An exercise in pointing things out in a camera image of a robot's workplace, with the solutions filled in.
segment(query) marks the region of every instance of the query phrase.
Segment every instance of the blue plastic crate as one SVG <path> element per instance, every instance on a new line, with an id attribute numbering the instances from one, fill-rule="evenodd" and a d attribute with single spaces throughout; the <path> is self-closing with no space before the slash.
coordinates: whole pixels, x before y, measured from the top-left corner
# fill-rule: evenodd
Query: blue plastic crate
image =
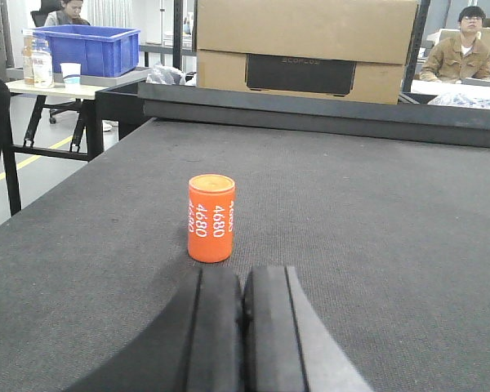
<path id="1" fill-rule="evenodd" d="M 52 53 L 53 72 L 60 63 L 82 64 L 82 75 L 117 77 L 138 65 L 140 30 L 85 24 L 37 27 Z"/>

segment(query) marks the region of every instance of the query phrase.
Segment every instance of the disposable cup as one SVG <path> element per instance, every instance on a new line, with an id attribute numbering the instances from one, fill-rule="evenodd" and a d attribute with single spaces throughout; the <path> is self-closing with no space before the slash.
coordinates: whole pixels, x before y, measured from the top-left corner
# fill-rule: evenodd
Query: disposable cup
<path id="1" fill-rule="evenodd" d="M 217 263 L 232 253 L 235 183 L 219 174 L 202 174 L 189 181 L 187 248 L 196 261 Z"/>
<path id="2" fill-rule="evenodd" d="M 80 63 L 60 63 L 62 69 L 62 78 L 64 79 L 65 88 L 77 88 L 80 86 Z"/>

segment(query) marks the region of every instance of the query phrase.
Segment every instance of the plastic bag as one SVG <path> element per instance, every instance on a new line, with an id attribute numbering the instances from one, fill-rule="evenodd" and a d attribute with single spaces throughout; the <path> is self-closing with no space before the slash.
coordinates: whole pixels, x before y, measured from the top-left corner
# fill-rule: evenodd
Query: plastic bag
<path id="1" fill-rule="evenodd" d="M 436 96 L 428 105 L 456 106 L 460 108 L 475 108 L 490 110 L 490 100 L 473 98 L 460 92 L 445 92 Z"/>
<path id="2" fill-rule="evenodd" d="M 185 84 L 185 74 L 178 68 L 167 67 L 158 62 L 150 70 L 146 82 L 153 84 Z"/>

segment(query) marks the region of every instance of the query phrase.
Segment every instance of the gray floor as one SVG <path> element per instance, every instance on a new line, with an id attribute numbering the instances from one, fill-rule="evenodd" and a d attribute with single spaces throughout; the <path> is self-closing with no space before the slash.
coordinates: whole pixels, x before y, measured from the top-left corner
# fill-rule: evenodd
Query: gray floor
<path id="1" fill-rule="evenodd" d="M 11 98 L 11 125 L 15 143 L 21 144 L 29 117 L 33 110 L 35 97 L 29 95 L 13 96 Z M 61 102 L 62 99 L 48 98 L 48 103 Z M 56 115 L 56 124 L 49 123 L 49 110 L 44 109 L 40 120 L 35 145 L 40 147 L 53 146 L 73 135 L 74 125 L 78 118 L 75 112 L 65 112 Z M 118 141 L 118 129 L 104 132 L 105 148 L 108 149 Z M 68 149 L 69 143 L 60 149 Z M 82 140 L 81 151 L 87 151 L 85 136 Z M 87 163 L 70 159 L 36 157 L 29 154 L 17 154 L 16 164 L 19 165 L 18 178 L 22 207 L 28 206 L 34 200 L 45 194 L 49 189 L 58 185 Z M 0 164 L 0 225 L 10 217 L 9 201 L 7 198 L 6 181 L 3 178 L 3 165 Z"/>

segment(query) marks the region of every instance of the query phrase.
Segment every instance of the man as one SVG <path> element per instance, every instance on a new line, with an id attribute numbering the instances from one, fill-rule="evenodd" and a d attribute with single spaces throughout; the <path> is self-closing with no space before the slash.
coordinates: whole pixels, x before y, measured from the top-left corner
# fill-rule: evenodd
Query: man
<path id="1" fill-rule="evenodd" d="M 459 35 L 430 51 L 419 74 L 428 82 L 460 83 L 464 78 L 490 80 L 490 49 L 478 38 L 486 17 L 480 7 L 467 7 L 457 20 Z"/>

